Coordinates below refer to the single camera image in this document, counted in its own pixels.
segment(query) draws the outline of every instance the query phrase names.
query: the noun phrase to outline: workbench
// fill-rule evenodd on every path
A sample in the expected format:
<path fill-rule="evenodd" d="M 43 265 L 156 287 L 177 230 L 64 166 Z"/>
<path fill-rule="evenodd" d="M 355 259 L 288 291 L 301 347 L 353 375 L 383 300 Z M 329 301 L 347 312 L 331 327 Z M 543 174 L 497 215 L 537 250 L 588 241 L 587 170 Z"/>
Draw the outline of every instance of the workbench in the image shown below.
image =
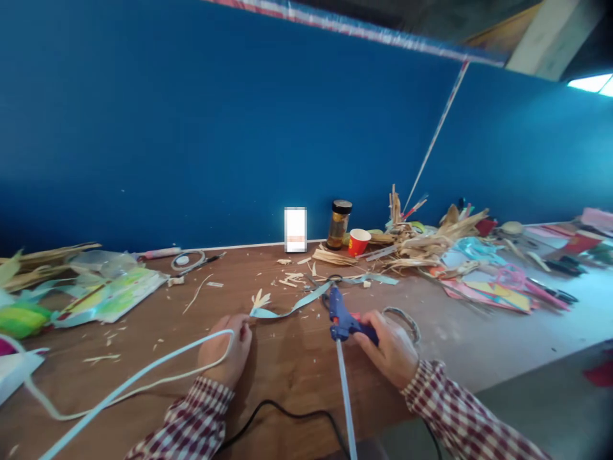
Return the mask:
<path fill-rule="evenodd" d="M 309 254 L 316 245 L 309 245 Z M 219 252 L 207 251 L 207 256 Z M 305 257 L 308 254 L 291 256 L 294 261 Z M 273 303 L 266 308 L 288 311 L 305 295 L 301 292 L 303 285 L 271 286 L 271 281 L 283 279 L 284 272 L 305 272 L 308 268 L 305 264 L 283 266 L 276 262 L 283 258 L 287 255 L 282 245 L 230 249 L 223 259 L 187 275 L 185 285 L 163 285 L 130 311 L 124 322 L 89 323 L 28 339 L 24 341 L 27 349 L 50 348 L 45 362 L 33 374 L 34 381 L 63 413 L 90 409 L 145 365 L 206 335 L 222 316 L 249 313 L 251 297 L 260 288 L 264 294 L 271 293 Z M 147 266 L 173 273 L 170 261 L 159 259 Z M 445 361 L 450 378 L 479 392 L 611 338 L 611 272 L 590 268 L 580 278 L 563 279 L 534 268 L 526 271 L 575 295 L 580 303 L 571 312 L 543 309 L 525 316 L 496 310 L 493 316 L 485 317 L 408 271 L 405 277 L 398 277 L 396 286 L 373 282 L 369 289 L 341 285 L 341 290 L 351 312 L 381 310 L 387 305 L 405 310 L 421 329 L 420 355 Z M 318 261 L 317 273 L 358 275 L 363 271 Z M 183 314 L 201 281 L 210 274 L 209 281 L 223 283 L 223 287 L 203 285 L 198 299 Z M 227 436 L 235 434 L 266 398 L 295 413 L 329 410 L 345 435 L 337 353 L 329 326 L 328 313 L 320 301 L 288 318 L 252 320 L 254 340 L 227 415 Z M 117 334 L 110 346 L 106 346 L 107 331 Z M 120 361 L 103 360 L 95 365 L 83 362 L 109 353 L 120 354 Z M 344 353 L 358 439 L 410 418 L 398 391 L 353 339 L 344 344 Z M 194 349 L 167 362 L 138 386 L 193 369 L 196 354 Z M 57 458 L 123 458 L 132 445 L 162 425 L 167 407 L 184 395 L 191 383 L 187 378 L 161 385 L 104 410 Z M 0 457 L 19 444 L 13 459 L 38 458 L 73 424 L 52 420 L 22 387 L 0 408 Z M 219 458 L 312 459 L 336 450 L 338 443 L 326 419 L 295 421 L 267 407 L 260 411 L 249 432 Z"/>

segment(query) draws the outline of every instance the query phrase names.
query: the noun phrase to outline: paper strip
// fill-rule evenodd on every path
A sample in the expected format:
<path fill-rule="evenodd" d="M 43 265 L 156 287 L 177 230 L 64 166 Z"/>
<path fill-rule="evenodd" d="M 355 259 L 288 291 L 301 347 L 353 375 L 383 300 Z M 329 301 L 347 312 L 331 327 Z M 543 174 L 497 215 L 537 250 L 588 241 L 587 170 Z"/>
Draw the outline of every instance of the paper strip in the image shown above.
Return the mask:
<path fill-rule="evenodd" d="M 362 275 L 360 278 L 356 278 L 356 279 L 343 278 L 343 282 L 346 282 L 349 284 L 361 284 L 364 281 L 369 280 L 369 279 L 374 280 L 374 281 L 380 281 L 385 284 L 391 284 L 392 286 L 395 286 L 396 284 L 398 284 L 397 279 L 390 278 L 385 275 L 377 275 L 374 273 L 366 273 L 365 275 Z M 330 288 L 330 286 L 332 286 L 332 283 L 333 281 L 327 281 L 321 286 L 319 286 L 315 291 L 312 291 L 310 294 L 298 300 L 294 304 L 294 307 L 288 313 L 277 314 L 277 313 L 271 312 L 270 310 L 267 310 L 264 308 L 258 308 L 258 309 L 252 310 L 250 316 L 252 316 L 253 318 L 262 318 L 262 319 L 284 318 L 286 316 L 289 316 L 293 312 L 298 310 L 299 308 L 310 304 L 312 301 L 320 297 L 323 293 L 325 293 Z"/>

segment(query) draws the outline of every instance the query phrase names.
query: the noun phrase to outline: plaid shirt sleeve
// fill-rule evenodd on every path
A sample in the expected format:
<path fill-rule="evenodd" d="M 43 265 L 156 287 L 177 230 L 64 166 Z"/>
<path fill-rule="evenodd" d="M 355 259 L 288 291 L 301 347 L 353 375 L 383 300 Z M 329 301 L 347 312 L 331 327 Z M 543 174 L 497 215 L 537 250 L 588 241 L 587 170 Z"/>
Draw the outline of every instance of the plaid shirt sleeve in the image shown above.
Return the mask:
<path fill-rule="evenodd" d="M 234 392 L 198 377 L 187 396 L 175 401 L 164 426 L 136 444 L 125 460 L 201 460 L 213 457 L 225 437 L 223 417 Z"/>
<path fill-rule="evenodd" d="M 456 459 L 543 460 L 550 457 L 505 425 L 471 393 L 445 373 L 438 361 L 420 361 L 415 378 L 401 391 Z"/>

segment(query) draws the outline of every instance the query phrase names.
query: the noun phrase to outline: blue partition wall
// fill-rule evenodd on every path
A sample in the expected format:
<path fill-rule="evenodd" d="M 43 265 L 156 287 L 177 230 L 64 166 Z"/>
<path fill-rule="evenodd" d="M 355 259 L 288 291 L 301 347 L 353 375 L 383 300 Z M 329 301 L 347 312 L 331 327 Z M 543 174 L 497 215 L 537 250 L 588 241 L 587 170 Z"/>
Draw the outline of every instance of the blue partition wall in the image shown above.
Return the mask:
<path fill-rule="evenodd" d="M 284 206 L 381 226 L 460 63 L 198 0 L 0 8 L 4 253 L 283 240 Z"/>
<path fill-rule="evenodd" d="M 501 222 L 613 211 L 613 98 L 471 64 L 415 191 L 438 223 L 465 197 Z"/>

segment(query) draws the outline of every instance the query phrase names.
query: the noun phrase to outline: right hand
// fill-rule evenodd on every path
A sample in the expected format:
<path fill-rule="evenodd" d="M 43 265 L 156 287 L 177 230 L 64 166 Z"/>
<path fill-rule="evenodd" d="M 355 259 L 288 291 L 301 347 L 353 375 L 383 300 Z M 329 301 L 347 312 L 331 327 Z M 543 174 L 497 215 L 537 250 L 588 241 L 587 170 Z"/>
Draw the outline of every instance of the right hand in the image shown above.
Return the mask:
<path fill-rule="evenodd" d="M 396 388 L 404 390 L 415 377 L 420 362 L 409 335 L 400 325 L 376 310 L 362 316 L 361 322 L 375 329 L 379 347 L 361 332 L 353 334 L 356 341 L 381 373 Z"/>
<path fill-rule="evenodd" d="M 234 341 L 232 348 L 228 351 L 222 363 L 212 367 L 202 373 L 203 377 L 215 380 L 222 385 L 225 385 L 230 390 L 234 390 L 238 379 L 240 379 L 245 362 L 249 355 L 251 340 L 253 334 L 249 329 L 249 317 L 245 314 L 237 314 L 233 316 L 224 316 L 213 328 L 209 335 L 219 332 L 224 329 L 232 329 L 234 331 Z M 204 367 L 207 364 L 213 363 L 221 358 L 228 344 L 230 343 L 230 335 L 223 334 L 219 337 L 205 342 L 200 347 L 198 352 L 198 367 Z"/>

